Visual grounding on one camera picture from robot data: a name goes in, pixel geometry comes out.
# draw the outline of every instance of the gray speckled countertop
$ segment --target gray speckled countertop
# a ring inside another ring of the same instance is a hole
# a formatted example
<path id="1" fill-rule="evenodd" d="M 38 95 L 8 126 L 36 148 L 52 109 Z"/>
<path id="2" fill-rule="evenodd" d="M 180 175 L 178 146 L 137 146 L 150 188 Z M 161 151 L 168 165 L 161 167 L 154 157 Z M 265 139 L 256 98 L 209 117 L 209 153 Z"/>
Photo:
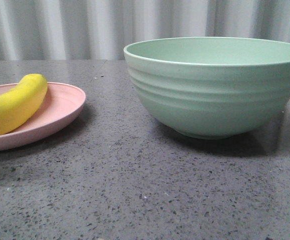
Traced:
<path id="1" fill-rule="evenodd" d="M 0 240 L 290 240 L 290 101 L 255 131 L 185 137 L 140 104 L 124 61 L 0 61 L 82 88 L 80 116 L 0 152 Z"/>

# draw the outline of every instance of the curtain fold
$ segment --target curtain fold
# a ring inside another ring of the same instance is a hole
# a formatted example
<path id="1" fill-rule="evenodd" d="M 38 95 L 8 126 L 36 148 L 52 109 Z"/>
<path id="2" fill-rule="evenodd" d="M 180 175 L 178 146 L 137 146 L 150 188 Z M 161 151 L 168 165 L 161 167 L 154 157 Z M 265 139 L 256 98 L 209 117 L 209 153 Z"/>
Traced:
<path id="1" fill-rule="evenodd" d="M 0 0 L 0 60 L 123 59 L 171 37 L 290 43 L 290 0 Z"/>

